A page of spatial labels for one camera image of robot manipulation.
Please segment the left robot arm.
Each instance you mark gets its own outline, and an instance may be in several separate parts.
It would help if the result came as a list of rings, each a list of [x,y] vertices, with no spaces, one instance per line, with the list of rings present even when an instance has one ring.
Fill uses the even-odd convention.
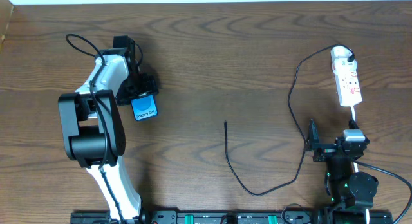
[[[135,120],[158,114],[155,77],[140,71],[141,47],[129,36],[113,38],[113,46],[92,53],[95,67],[73,93],[58,99],[64,149],[94,177],[107,212],[75,211],[71,223],[151,223],[151,213],[131,183],[123,155],[126,134],[120,106],[131,106]]]

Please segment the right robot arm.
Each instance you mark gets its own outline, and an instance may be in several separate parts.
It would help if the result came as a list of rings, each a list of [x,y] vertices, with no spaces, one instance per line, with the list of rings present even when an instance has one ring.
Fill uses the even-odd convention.
[[[356,122],[332,144],[322,144],[314,120],[310,121],[305,151],[313,152],[314,162],[324,162],[324,186],[332,203],[320,208],[314,223],[366,223],[366,211],[373,207],[373,198],[379,185],[376,177],[356,171],[353,161],[364,155],[369,139]]]

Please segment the blue-screen Galaxy smartphone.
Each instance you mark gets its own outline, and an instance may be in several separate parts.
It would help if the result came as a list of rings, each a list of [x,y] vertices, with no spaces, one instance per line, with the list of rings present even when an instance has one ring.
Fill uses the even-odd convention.
[[[136,121],[152,118],[158,114],[154,95],[132,100],[131,107]]]

